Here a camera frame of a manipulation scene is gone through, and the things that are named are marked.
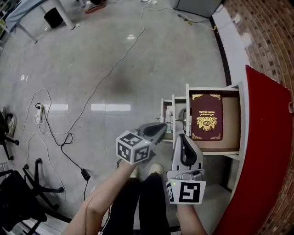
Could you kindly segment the black waste bin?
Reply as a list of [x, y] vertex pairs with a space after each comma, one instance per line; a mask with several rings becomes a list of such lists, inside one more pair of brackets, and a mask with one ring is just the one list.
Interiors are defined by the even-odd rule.
[[56, 8], [52, 8], [51, 10], [49, 10], [44, 15], [44, 19], [51, 28], [57, 28], [63, 22], [63, 18], [61, 17]]

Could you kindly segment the white cabinet with red top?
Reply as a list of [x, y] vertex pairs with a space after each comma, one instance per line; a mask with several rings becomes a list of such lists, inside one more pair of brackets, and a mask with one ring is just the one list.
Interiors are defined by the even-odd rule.
[[290, 90], [254, 70], [243, 69], [246, 115], [244, 155], [223, 215], [211, 235], [256, 235], [278, 198], [288, 169], [293, 115]]

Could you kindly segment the person's right forearm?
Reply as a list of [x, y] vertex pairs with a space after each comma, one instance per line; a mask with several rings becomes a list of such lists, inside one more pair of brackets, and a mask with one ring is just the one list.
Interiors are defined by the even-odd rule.
[[208, 235], [205, 231], [194, 205], [177, 204], [181, 235]]

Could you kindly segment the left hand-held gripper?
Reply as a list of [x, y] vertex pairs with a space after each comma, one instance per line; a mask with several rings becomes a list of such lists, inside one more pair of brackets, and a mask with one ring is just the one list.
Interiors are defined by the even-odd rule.
[[154, 149], [166, 134], [166, 123], [147, 123], [138, 133], [125, 131], [116, 138], [116, 155], [130, 165], [145, 167], [155, 156]]

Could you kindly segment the white bottom drawer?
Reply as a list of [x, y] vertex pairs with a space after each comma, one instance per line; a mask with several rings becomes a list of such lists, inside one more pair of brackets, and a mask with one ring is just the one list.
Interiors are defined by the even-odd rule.
[[[166, 123], [165, 122], [165, 114], [166, 114], [166, 107], [167, 106], [172, 106], [172, 100], [161, 99], [160, 118], [163, 118], [163, 120], [164, 120], [163, 123]], [[173, 142], [173, 133], [168, 134], [166, 132], [166, 134], [163, 137], [163, 141], [172, 143]]]

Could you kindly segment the person's black trousers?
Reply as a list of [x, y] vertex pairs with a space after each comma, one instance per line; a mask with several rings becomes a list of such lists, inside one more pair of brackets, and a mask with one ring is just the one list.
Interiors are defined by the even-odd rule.
[[171, 235], [161, 175], [151, 173], [144, 181], [129, 178], [110, 208], [101, 235], [134, 235], [136, 208], [141, 235]]

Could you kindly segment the maroon gold-print book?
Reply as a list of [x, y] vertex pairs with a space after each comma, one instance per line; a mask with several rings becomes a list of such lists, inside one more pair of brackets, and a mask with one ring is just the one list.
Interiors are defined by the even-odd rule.
[[193, 140], [223, 139], [221, 94], [193, 94], [191, 99], [191, 137]]

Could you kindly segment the white drawer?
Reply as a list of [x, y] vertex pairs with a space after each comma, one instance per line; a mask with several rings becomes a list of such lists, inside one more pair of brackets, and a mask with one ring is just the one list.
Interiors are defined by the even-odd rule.
[[191, 87], [186, 84], [186, 97], [191, 99], [193, 94], [221, 94], [223, 104], [223, 139], [222, 140], [194, 140], [204, 155], [230, 155], [240, 159], [245, 148], [245, 121], [248, 112], [244, 103], [243, 83], [232, 84], [224, 88], [217, 87]]
[[[166, 107], [167, 106], [172, 106], [172, 100], [161, 99], [160, 118], [163, 118], [163, 120], [164, 120], [163, 123], [166, 123], [165, 122], [165, 114], [166, 114]], [[163, 137], [163, 141], [172, 143], [173, 142], [173, 133], [168, 134], [166, 132], [166, 134]]]
[[[172, 95], [172, 106], [173, 106], [173, 144], [179, 134], [191, 134], [191, 115], [190, 115], [190, 104], [189, 98], [186, 96], [174, 96]], [[176, 122], [176, 119], [186, 119], [186, 122]]]

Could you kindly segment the white top drawer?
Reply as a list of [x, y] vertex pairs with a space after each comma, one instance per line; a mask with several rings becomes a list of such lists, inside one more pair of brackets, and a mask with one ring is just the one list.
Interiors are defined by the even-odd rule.
[[221, 94], [223, 104], [223, 139], [222, 140], [194, 140], [204, 155], [230, 155], [240, 159], [245, 148], [245, 121], [248, 112], [244, 103], [243, 83], [232, 84], [224, 88], [217, 87], [191, 87], [186, 84], [186, 97], [191, 99], [193, 94]]

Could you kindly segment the black office chair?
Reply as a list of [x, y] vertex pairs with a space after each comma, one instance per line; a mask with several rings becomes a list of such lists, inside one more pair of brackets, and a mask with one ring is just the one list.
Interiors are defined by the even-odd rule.
[[63, 193], [65, 189], [63, 187], [51, 189], [40, 185], [39, 164], [41, 163], [40, 158], [35, 161], [34, 179], [27, 172], [29, 166], [23, 167], [32, 189], [18, 171], [11, 169], [0, 173], [0, 177], [8, 176], [0, 183], [0, 227], [6, 231], [12, 231], [19, 222], [33, 218], [37, 222], [29, 232], [25, 233], [25, 235], [33, 235], [40, 223], [47, 221], [44, 209], [36, 196], [40, 196], [54, 211], [59, 209], [59, 205], [52, 204], [44, 193]]
[[4, 147], [9, 161], [14, 160], [14, 157], [9, 155], [6, 142], [8, 141], [19, 146], [19, 141], [14, 139], [16, 125], [16, 116], [12, 113], [6, 112], [6, 108], [2, 107], [0, 109], [0, 145]]

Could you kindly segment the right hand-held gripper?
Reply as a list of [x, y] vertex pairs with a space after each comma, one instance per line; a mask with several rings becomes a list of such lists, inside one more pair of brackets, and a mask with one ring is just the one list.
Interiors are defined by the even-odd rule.
[[175, 140], [172, 166], [167, 172], [167, 195], [171, 204], [201, 204], [206, 187], [204, 155], [196, 142], [185, 134]]

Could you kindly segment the person's right shoe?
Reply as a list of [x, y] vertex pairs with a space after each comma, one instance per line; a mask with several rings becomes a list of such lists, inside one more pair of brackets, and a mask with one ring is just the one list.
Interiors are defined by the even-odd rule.
[[149, 175], [151, 175], [151, 174], [153, 174], [153, 173], [156, 173], [156, 174], [158, 174], [159, 176], [162, 176], [162, 175], [163, 175], [163, 172], [164, 172], [164, 169], [163, 169], [163, 167], [162, 167], [160, 164], [153, 164], [153, 165], [150, 167]]

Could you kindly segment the blue-cloth covered table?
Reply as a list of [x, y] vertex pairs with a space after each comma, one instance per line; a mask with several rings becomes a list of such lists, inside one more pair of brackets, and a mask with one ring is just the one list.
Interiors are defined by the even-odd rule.
[[[42, 4], [49, 0], [21, 0], [15, 10], [13, 10], [5, 20], [6, 26], [0, 24], [0, 26], [8, 33], [11, 34], [14, 28], [19, 28], [22, 30], [35, 44], [37, 39], [33, 37], [21, 24], [21, 19], [27, 15], [29, 12], [37, 7], [41, 7]], [[54, 7], [57, 9], [58, 13], [62, 17], [63, 21], [66, 23], [69, 30], [73, 30], [75, 25], [69, 19], [62, 3], [60, 0], [50, 0]]]

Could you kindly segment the person's left forearm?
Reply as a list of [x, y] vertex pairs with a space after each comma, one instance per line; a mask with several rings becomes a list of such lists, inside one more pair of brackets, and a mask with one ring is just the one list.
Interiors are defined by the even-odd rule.
[[98, 235], [106, 211], [135, 168], [136, 165], [121, 163], [114, 174], [83, 202], [62, 235]]

